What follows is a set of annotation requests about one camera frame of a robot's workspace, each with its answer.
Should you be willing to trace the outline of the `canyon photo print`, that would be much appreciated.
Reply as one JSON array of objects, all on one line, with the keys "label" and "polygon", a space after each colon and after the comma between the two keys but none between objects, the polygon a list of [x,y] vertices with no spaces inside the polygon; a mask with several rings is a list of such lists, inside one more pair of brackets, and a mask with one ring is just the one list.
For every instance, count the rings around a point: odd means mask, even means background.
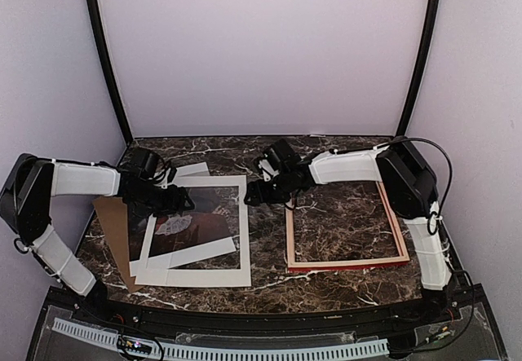
[{"label": "canyon photo print", "polygon": [[220,198],[214,188],[194,187],[188,191],[195,209],[182,215],[156,220],[150,250],[141,257],[148,219],[128,210],[128,243],[130,274],[138,275],[146,266],[152,269],[173,269],[191,263],[235,253],[232,226],[218,211]]}]

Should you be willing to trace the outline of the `clear glass pane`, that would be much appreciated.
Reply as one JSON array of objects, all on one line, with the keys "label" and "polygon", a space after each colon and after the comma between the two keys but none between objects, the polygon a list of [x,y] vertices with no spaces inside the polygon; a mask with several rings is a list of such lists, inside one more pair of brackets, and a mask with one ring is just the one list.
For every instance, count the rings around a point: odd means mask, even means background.
[{"label": "clear glass pane", "polygon": [[141,254],[148,224],[129,217],[131,274],[147,269],[241,268],[238,187],[192,187],[194,208],[152,220],[150,247]]}]

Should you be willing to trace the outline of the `white photo mat board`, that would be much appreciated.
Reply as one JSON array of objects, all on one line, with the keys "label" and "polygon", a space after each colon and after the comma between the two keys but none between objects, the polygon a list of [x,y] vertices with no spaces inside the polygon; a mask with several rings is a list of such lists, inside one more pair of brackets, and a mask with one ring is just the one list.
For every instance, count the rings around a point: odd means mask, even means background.
[{"label": "white photo mat board", "polygon": [[[250,287],[250,242],[248,207],[244,204],[246,194],[246,176],[182,176],[176,177],[173,184],[177,187],[238,187],[239,195],[239,230],[241,237],[241,268],[230,270],[182,270],[182,269],[147,269],[140,267],[135,283],[146,286],[176,288],[231,288]],[[143,243],[142,255],[150,247],[155,216],[148,218],[148,230]]]}]

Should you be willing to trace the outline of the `red wooden picture frame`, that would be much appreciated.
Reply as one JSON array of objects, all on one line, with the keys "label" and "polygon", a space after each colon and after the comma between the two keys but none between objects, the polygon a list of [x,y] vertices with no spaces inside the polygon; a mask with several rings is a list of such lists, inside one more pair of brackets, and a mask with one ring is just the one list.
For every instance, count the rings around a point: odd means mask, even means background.
[{"label": "red wooden picture frame", "polygon": [[409,252],[405,244],[405,239],[400,229],[398,219],[393,212],[383,182],[376,182],[380,200],[383,203],[387,220],[391,228],[391,234],[398,252],[395,257],[371,258],[344,261],[323,261],[323,262],[297,262],[295,260],[294,246],[294,211],[285,210],[285,229],[286,229],[286,260],[287,271],[290,272],[309,272],[309,271],[339,271],[368,269],[371,267],[403,266],[410,261]]}]

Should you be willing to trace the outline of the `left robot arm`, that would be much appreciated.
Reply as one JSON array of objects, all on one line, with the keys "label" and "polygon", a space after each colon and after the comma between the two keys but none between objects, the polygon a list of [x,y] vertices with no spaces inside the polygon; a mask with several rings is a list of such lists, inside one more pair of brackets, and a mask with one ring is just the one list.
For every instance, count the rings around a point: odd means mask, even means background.
[{"label": "left robot arm", "polygon": [[79,297],[98,325],[115,318],[103,296],[103,282],[84,266],[54,227],[52,201],[58,196],[117,197],[131,209],[156,217],[181,214],[195,205],[185,187],[173,183],[176,170],[146,150],[115,166],[106,162],[58,160],[22,153],[1,189],[1,218],[15,233],[15,247],[31,253],[48,275]]}]

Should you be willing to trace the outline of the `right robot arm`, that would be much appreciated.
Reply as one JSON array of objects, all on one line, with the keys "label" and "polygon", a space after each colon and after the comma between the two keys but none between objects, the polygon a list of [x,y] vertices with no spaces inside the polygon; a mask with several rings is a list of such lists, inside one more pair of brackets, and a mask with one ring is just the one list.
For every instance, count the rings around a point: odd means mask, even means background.
[{"label": "right robot arm", "polygon": [[394,214],[414,242],[424,289],[441,291],[451,279],[448,252],[440,231],[445,194],[437,191],[435,171],[416,148],[418,138],[399,136],[362,149],[330,149],[301,157],[280,139],[255,161],[261,177],[246,186],[249,206],[288,204],[300,192],[340,182],[381,183]]}]

